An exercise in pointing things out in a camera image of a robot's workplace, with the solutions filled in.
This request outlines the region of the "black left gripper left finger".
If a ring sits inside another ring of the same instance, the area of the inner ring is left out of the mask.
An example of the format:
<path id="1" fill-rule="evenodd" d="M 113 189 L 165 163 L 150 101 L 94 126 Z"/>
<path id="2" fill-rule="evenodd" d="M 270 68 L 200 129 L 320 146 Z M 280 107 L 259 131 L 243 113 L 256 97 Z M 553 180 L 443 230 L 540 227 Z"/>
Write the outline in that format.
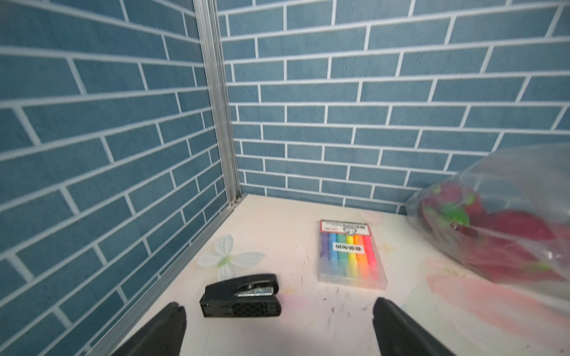
<path id="1" fill-rule="evenodd" d="M 112 356 L 178 356 L 186 333 L 186 310 L 169 303 Z"/>

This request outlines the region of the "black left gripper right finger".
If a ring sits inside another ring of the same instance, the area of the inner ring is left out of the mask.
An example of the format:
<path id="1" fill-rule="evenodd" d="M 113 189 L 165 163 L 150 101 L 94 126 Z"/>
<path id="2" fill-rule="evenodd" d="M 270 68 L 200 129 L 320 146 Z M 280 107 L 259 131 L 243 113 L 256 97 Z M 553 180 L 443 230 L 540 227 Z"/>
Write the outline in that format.
<path id="1" fill-rule="evenodd" d="M 389 299 L 376 300 L 373 327 L 382 356 L 454 356 L 451 350 Z"/>

